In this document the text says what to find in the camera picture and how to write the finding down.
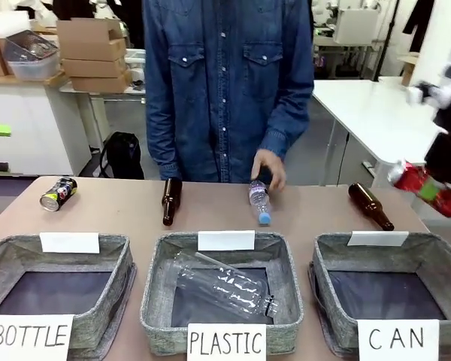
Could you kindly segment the person's left hand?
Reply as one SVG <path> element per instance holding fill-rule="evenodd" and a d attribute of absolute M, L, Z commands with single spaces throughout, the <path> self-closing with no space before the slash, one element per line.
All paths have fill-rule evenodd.
<path fill-rule="evenodd" d="M 273 191 L 282 191 L 286 185 L 286 171 L 283 161 L 275 153 L 266 149 L 258 149 L 253 160 L 250 179 L 256 180 L 262 167 L 266 167 L 271 173 L 269 188 Z"/>

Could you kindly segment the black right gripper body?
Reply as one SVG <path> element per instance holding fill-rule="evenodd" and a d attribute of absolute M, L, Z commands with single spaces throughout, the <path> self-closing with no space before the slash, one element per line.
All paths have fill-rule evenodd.
<path fill-rule="evenodd" d="M 451 184 L 451 135 L 438 133 L 425 155 L 425 169 L 438 182 Z"/>

